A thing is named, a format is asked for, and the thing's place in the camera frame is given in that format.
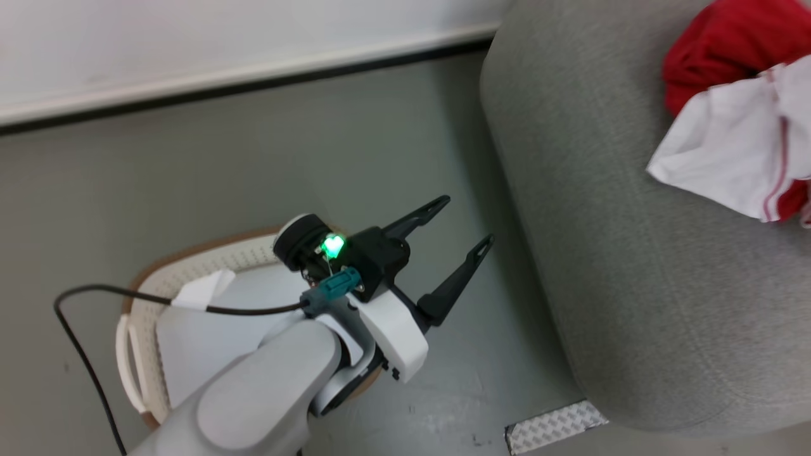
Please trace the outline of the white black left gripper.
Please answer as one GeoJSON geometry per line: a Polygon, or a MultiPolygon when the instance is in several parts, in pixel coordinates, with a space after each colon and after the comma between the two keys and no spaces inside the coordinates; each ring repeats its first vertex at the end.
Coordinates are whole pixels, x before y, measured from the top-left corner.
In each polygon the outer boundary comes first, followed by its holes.
{"type": "MultiPolygon", "coordinates": [[[[347,300],[402,383],[423,366],[428,342],[412,305],[394,291],[393,280],[409,261],[404,240],[449,202],[450,196],[443,194],[383,229],[373,226],[353,236],[331,230],[314,214],[302,214],[282,226],[273,243],[275,256],[310,284],[305,314],[314,318],[336,301],[347,300]]],[[[417,301],[426,326],[444,323],[494,243],[493,234],[484,237],[434,292],[417,301]]]]}

